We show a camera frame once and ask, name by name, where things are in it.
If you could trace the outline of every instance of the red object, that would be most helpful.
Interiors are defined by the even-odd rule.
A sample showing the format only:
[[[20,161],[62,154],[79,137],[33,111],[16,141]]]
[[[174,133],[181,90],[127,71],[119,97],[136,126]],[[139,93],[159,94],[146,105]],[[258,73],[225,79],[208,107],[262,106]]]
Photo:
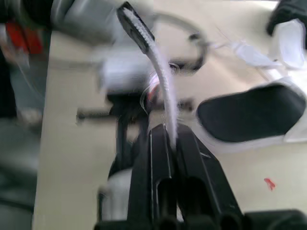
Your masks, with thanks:
[[[37,31],[22,28],[15,22],[6,23],[6,31],[13,45],[27,54],[41,54],[43,46]]]
[[[267,183],[269,189],[273,191],[273,189],[276,187],[276,184],[274,184],[269,178],[265,178],[264,181]]]

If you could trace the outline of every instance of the black insole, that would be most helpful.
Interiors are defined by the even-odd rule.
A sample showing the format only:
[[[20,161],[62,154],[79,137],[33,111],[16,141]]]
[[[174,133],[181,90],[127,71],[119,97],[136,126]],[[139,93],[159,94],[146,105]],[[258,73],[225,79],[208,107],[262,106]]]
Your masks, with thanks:
[[[305,100],[282,85],[209,99],[200,104],[200,123],[214,138],[243,142],[280,136],[299,120]]]

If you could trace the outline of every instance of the beige tabletop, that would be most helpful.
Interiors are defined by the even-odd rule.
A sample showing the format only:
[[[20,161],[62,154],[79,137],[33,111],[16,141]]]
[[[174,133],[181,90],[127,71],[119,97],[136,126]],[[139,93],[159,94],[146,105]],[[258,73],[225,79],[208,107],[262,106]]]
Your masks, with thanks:
[[[212,42],[245,40],[267,52],[265,24],[275,3],[264,1],[155,0],[158,11],[189,19]],[[160,24],[157,40],[172,57],[195,55],[188,34]],[[53,33],[50,58],[88,60],[91,48]],[[49,64],[47,99],[36,192],[35,230],[89,230],[96,221],[96,192],[106,183],[115,156],[115,123],[76,124],[78,107],[109,107],[94,69],[59,69]],[[194,76],[176,76],[178,97],[197,103],[264,82],[227,50],[212,52]],[[193,115],[185,115],[189,124]],[[151,126],[162,121],[151,118]],[[217,153],[243,211],[298,208],[307,211],[307,144],[287,144],[222,155]],[[264,178],[276,183],[268,189]]]

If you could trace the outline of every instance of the white cable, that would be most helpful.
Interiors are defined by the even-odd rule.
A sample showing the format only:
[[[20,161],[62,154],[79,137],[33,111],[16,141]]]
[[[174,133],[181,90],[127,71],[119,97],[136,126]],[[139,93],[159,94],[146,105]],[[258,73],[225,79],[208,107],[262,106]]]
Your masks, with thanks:
[[[148,34],[146,28],[142,25],[139,19],[134,15],[134,13],[128,9],[124,9],[124,13],[131,20],[136,29],[140,32],[140,34],[145,39],[147,45],[150,48],[147,56],[153,63],[153,67],[159,77],[162,94],[164,97],[165,112],[167,116],[166,129],[169,134],[170,145],[172,149],[175,150],[177,139],[178,108],[174,85],[172,82],[173,76],[171,73],[171,69],[169,67],[168,61],[160,53],[156,43],[151,38],[150,34]]]

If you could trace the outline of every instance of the red speck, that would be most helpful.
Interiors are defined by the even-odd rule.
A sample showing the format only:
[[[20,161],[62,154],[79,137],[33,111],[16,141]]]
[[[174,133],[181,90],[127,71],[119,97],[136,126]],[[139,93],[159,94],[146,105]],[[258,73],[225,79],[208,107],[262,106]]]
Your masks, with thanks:
[[[276,187],[276,185],[269,178],[264,178],[264,182],[267,183],[271,191],[273,191],[273,189]]]

